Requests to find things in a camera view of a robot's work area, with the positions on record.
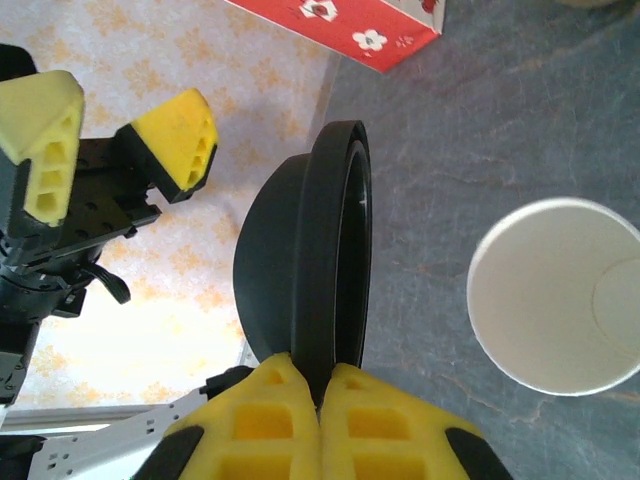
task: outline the red box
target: red box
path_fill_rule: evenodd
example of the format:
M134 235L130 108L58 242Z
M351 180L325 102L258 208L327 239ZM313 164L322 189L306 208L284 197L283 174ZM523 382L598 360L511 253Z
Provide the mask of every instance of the red box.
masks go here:
M379 72L442 32L445 0L227 0Z

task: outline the black rubber bowl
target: black rubber bowl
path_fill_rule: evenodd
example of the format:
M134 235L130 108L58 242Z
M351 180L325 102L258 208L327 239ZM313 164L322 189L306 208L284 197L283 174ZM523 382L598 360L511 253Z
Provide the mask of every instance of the black rubber bowl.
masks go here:
M240 232L233 286L258 360L291 352L319 403L337 362L362 362L370 271L366 132L330 123L267 180Z

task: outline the floral tablecloth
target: floral tablecloth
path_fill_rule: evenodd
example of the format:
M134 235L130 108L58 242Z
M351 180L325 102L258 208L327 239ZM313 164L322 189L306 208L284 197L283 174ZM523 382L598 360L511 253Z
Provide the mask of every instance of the floral tablecloth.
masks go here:
M234 365L236 239L260 186L321 126L336 59L222 0L1 0L0 41L85 89L83 136L115 130L189 87L205 95L220 148L192 200L107 246L101 263L133 300L97 282L80 318L43 323L14 408L167 402Z

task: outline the white paper cup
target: white paper cup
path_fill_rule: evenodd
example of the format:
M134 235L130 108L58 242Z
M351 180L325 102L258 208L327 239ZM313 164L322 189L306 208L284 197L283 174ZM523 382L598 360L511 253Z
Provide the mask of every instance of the white paper cup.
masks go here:
M521 384L613 387L640 370L640 232L587 200L527 205L478 245L467 306L484 351Z

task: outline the gray marble countertop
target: gray marble countertop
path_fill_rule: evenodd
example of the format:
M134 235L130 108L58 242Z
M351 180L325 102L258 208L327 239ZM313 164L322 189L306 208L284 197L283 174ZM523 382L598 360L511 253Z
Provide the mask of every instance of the gray marble countertop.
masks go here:
M549 0L449 0L445 35L387 75L339 68L327 120L364 120L374 264L364 368L475 422L516 479L640 479L640 375L555 398L473 336L476 243L556 195L640 227L640 15Z

